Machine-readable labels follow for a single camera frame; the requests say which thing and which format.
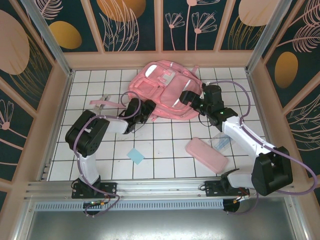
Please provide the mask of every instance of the clear plastic bag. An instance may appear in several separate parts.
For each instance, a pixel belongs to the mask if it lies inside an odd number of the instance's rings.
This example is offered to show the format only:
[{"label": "clear plastic bag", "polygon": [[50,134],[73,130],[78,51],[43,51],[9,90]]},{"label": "clear plastic bag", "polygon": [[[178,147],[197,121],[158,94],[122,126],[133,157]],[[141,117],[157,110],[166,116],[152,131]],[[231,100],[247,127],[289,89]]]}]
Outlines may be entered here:
[{"label": "clear plastic bag", "polygon": [[231,148],[231,144],[233,142],[234,140],[223,132],[219,132],[209,140],[209,143],[211,143],[212,147],[221,154]]}]

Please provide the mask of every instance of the blue sticky note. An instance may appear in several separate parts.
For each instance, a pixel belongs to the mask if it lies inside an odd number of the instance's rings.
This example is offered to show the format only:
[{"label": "blue sticky note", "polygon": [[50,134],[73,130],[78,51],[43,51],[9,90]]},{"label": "blue sticky note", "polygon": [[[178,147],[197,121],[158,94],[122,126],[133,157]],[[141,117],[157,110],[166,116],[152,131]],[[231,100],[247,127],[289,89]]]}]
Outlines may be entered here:
[{"label": "blue sticky note", "polygon": [[145,158],[137,149],[132,148],[130,152],[128,152],[127,156],[135,163],[139,164]]}]

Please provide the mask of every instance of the pink backpack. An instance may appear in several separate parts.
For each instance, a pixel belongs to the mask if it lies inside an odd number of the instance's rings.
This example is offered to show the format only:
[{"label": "pink backpack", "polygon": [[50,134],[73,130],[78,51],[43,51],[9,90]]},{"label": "pink backpack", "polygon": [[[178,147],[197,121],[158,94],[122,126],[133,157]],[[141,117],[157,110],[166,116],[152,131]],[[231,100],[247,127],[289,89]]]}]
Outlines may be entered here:
[{"label": "pink backpack", "polygon": [[156,107],[151,117],[177,120],[189,120],[199,113],[179,101],[183,91],[202,93],[202,82],[188,69],[172,61],[153,61],[146,65],[131,81],[129,91],[133,91],[145,100],[152,100]]}]

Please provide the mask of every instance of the yellow circle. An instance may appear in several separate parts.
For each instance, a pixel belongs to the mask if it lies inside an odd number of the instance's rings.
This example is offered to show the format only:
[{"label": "yellow circle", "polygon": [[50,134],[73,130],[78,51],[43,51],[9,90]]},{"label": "yellow circle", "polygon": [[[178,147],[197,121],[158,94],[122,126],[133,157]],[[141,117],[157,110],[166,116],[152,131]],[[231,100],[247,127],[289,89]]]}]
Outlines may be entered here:
[{"label": "yellow circle", "polygon": [[146,0],[96,0],[96,2],[108,18],[117,22],[128,22],[131,19],[127,16],[130,14],[130,9],[136,18],[139,18],[146,9]]},{"label": "yellow circle", "polygon": [[59,46],[65,49],[76,49],[80,47],[82,38],[78,30],[65,21],[55,21],[49,26]]},{"label": "yellow circle", "polygon": [[29,62],[28,35],[10,14],[0,10],[0,69],[7,74],[21,74]]},{"label": "yellow circle", "polygon": [[269,22],[279,0],[241,0],[239,18],[247,26],[259,27]]},{"label": "yellow circle", "polygon": [[292,84],[298,72],[298,59],[292,52],[282,53],[275,64],[274,77],[276,84],[285,89]]}]

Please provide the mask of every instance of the pink pencil case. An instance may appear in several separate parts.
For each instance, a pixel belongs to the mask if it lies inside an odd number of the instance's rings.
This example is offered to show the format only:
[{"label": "pink pencil case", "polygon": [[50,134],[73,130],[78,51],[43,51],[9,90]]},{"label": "pink pencil case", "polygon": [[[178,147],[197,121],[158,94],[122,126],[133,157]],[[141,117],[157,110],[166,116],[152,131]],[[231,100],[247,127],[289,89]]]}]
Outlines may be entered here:
[{"label": "pink pencil case", "polygon": [[194,137],[186,145],[185,150],[215,174],[221,173],[228,163],[228,159],[225,156],[197,137]]}]

